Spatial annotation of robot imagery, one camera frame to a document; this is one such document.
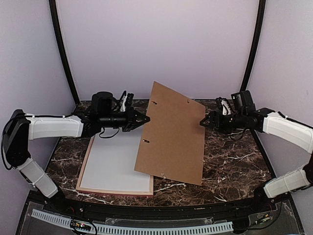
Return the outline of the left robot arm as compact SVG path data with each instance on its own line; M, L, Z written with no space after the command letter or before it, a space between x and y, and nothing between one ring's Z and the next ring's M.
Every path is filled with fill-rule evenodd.
M110 92L92 95L90 106L83 112L68 115L35 115L16 109L2 129L0 155L3 166L16 169L58 213L66 213L69 203L62 190L35 161L29 143L45 143L58 138L91 138L96 134L105 139L108 128L130 132L150 121L133 106L133 93L124 91L119 99Z

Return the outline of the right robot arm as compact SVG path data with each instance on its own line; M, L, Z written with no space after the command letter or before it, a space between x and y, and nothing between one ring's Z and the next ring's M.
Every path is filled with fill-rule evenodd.
M200 121L200 125L221 133L235 129L255 130L282 138L313 153L313 128L300 123L281 112L269 108L256 109L250 91L231 95L232 103L225 98L216 99L217 110L211 111ZM261 212L268 205L268 199L281 194L306 189L313 185L313 161L294 171L269 180L254 191L250 209Z

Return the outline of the brown cardboard backing board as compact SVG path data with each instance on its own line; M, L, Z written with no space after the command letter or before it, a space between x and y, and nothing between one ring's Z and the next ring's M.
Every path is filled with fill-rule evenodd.
M146 115L135 171L200 186L205 106L154 82Z

